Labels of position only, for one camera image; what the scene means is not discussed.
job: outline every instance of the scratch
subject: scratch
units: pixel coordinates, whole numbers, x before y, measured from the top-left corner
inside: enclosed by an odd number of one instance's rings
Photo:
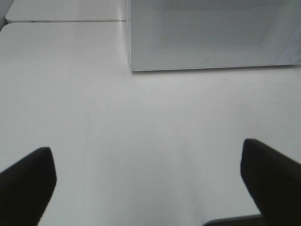
[[[179,131],[179,129],[180,129],[181,126],[185,126],[185,124],[179,124],[179,125],[177,126],[177,131]]]
[[[86,123],[87,123],[87,137],[86,137],[86,144],[85,144],[85,150],[84,150],[84,158],[83,158],[83,188],[82,188],[82,211],[85,209],[85,171],[86,171],[86,160],[88,151],[91,144],[91,138],[93,133],[93,118],[90,119],[90,113],[87,113],[86,117]]]
[[[275,85],[279,85],[279,86],[284,86],[284,83],[280,83],[280,82],[274,82]]]

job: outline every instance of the white table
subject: white table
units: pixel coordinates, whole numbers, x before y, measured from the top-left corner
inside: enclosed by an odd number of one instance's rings
[[[0,170],[52,148],[40,226],[199,226],[258,213],[239,173],[257,138],[301,161],[301,68],[131,73],[123,23],[0,33]]]
[[[125,0],[14,0],[6,20],[8,23],[123,21]]]

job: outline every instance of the perforated panel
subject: perforated panel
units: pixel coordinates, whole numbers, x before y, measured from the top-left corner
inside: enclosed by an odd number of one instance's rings
[[[300,9],[301,0],[132,0],[133,68],[272,65]]]

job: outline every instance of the white desk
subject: white desk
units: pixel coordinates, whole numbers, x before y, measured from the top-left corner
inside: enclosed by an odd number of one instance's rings
[[[125,20],[125,0],[14,0],[6,14],[14,22]]]
[[[40,226],[200,226],[258,213],[240,178],[242,143],[301,161],[301,68],[132,74],[122,24],[0,33],[0,170],[41,146],[55,158]]]

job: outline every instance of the desk surface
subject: desk surface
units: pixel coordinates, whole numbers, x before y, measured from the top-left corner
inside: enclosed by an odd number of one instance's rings
[[[239,173],[242,143],[301,161],[301,68],[131,73],[122,25],[0,33],[0,170],[41,146],[54,154],[40,226],[199,226],[258,213]]]
[[[13,22],[125,20],[124,0],[14,0],[6,14]]]

